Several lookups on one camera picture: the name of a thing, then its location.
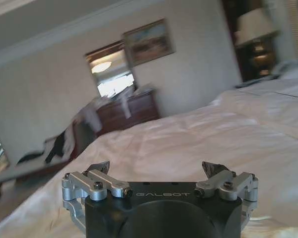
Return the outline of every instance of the crown molding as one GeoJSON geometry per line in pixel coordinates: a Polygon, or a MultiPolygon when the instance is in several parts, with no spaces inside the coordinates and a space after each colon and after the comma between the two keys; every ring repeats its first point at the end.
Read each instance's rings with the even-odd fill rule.
{"type": "Polygon", "coordinates": [[[0,50],[0,66],[164,0],[122,0],[0,50]]]}
{"type": "Polygon", "coordinates": [[[0,0],[0,15],[33,1],[35,0],[0,0]]]}

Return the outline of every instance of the floor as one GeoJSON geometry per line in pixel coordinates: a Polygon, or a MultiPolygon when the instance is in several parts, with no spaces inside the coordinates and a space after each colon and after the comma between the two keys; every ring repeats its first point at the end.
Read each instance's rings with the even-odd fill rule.
{"type": "Polygon", "coordinates": [[[0,199],[0,221],[11,214],[24,200],[33,194],[38,188],[49,181],[54,174],[31,178],[27,181],[10,181],[2,186],[0,199]]]}

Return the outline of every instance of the lampshade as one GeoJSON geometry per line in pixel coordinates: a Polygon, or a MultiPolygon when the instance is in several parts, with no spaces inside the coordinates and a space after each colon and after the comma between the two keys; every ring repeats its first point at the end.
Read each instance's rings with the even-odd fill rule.
{"type": "Polygon", "coordinates": [[[238,32],[236,33],[237,42],[235,45],[238,47],[277,33],[277,29],[262,8],[242,15],[237,23],[238,32]]]}

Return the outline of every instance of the wooden dresser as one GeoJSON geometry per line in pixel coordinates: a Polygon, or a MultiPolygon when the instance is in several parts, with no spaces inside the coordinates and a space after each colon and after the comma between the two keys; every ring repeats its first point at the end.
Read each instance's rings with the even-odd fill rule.
{"type": "Polygon", "coordinates": [[[98,109],[97,113],[103,128],[97,133],[97,136],[115,130],[125,130],[146,121],[159,119],[160,115],[153,95],[154,92],[151,91],[130,97],[128,107],[131,117],[128,119],[120,101],[107,104],[98,109]]]}

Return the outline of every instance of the white duvet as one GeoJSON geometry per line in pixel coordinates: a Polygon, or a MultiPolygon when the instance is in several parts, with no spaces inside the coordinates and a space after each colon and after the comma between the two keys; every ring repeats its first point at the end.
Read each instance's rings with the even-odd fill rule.
{"type": "Polygon", "coordinates": [[[298,238],[298,97],[279,92],[292,86],[298,80],[227,91],[207,107],[98,138],[0,223],[0,237],[84,237],[62,208],[66,172],[109,160],[117,179],[199,181],[204,160],[259,178],[243,237],[298,238]]]}

